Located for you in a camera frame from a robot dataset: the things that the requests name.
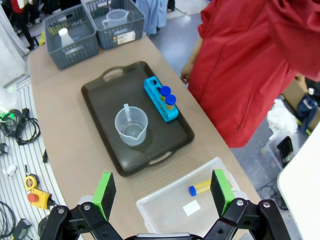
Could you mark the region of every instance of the sticker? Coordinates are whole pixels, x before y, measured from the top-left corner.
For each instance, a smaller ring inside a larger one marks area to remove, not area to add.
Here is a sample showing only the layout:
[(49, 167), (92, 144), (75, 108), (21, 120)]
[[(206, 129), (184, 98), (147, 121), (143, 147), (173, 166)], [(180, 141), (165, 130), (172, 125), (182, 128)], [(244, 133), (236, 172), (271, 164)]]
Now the sticker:
[(196, 211), (200, 209), (201, 207), (197, 200), (193, 200), (192, 202), (189, 202), (187, 205), (183, 207), (183, 210), (187, 216), (194, 214)]
[(136, 39), (135, 31), (130, 31), (117, 36), (118, 45), (131, 42)]

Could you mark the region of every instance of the white bottle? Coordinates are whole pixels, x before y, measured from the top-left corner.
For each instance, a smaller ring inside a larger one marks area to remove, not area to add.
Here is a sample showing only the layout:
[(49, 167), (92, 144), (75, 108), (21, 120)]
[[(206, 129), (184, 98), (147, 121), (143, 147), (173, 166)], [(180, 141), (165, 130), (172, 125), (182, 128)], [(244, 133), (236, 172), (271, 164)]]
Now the white bottle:
[(61, 46), (65, 47), (70, 44), (73, 44), (75, 41), (69, 36), (68, 34), (68, 29), (66, 28), (61, 28), (59, 30), (59, 36), (61, 37)]

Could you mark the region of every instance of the blue cap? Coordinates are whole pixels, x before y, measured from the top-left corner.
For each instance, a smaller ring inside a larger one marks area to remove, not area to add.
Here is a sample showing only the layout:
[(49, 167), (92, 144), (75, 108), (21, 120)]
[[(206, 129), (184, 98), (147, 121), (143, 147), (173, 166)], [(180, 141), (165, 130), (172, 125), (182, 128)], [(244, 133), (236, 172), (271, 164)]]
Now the blue cap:
[(164, 96), (164, 97), (170, 95), (170, 93), (171, 93), (171, 89), (170, 89), (170, 87), (168, 87), (168, 86), (163, 86), (163, 87), (160, 89), (160, 94), (161, 94), (162, 96)]
[(168, 95), (165, 97), (165, 103), (168, 105), (175, 105), (176, 104), (176, 97), (174, 95)]
[(192, 197), (197, 196), (197, 190), (194, 186), (189, 187), (189, 193)]

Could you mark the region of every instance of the dark brown tray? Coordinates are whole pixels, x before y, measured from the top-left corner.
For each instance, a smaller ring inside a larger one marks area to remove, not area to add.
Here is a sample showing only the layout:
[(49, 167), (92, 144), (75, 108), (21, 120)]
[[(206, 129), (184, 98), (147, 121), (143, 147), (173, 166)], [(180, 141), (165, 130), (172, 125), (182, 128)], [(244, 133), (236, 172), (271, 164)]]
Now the dark brown tray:
[[(106, 76), (116, 70), (122, 71), (122, 75), (106, 80)], [(195, 137), (180, 112), (171, 122), (163, 120), (144, 89), (144, 80), (152, 76), (155, 74), (148, 64), (139, 61), (129, 66), (112, 67), (81, 88), (104, 146), (123, 177), (164, 162)], [(126, 145), (115, 127), (115, 117), (126, 103), (141, 108), (148, 117), (146, 138), (139, 146)]]

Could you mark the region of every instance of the clear plastic bin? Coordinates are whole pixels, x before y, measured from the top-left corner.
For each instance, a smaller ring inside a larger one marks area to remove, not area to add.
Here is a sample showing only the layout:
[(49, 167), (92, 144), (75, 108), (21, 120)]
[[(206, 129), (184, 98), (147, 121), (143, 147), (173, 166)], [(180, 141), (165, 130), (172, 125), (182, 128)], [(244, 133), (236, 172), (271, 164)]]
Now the clear plastic bin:
[(213, 169), (223, 169), (231, 187), (240, 191), (222, 160), (216, 157), (193, 172), (136, 202), (149, 233), (188, 232), (203, 237), (219, 215), (211, 191), (191, 196), (189, 186), (211, 179)]

